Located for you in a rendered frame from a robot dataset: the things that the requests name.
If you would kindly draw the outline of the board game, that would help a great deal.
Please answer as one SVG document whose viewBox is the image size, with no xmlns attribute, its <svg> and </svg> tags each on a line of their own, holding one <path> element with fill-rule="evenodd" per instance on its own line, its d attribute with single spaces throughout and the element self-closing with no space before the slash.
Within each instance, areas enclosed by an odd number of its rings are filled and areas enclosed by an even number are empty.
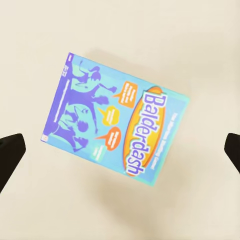
<svg viewBox="0 0 240 240">
<path fill-rule="evenodd" d="M 191 100 L 69 52 L 40 140 L 154 187 Z"/>
</svg>

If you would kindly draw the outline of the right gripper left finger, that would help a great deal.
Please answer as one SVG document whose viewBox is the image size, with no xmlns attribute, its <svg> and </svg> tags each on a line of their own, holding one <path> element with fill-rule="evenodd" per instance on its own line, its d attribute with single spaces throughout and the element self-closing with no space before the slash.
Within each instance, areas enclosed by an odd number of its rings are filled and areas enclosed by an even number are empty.
<svg viewBox="0 0 240 240">
<path fill-rule="evenodd" d="M 26 153 L 22 133 L 0 138 L 0 193 Z"/>
</svg>

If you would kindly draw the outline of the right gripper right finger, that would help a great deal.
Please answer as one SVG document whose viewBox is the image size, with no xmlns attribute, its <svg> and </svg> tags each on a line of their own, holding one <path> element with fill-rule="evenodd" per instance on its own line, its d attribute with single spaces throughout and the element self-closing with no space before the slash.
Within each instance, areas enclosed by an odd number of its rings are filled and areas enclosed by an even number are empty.
<svg viewBox="0 0 240 240">
<path fill-rule="evenodd" d="M 224 151 L 240 173 L 240 134 L 230 132 L 227 135 Z"/>
</svg>

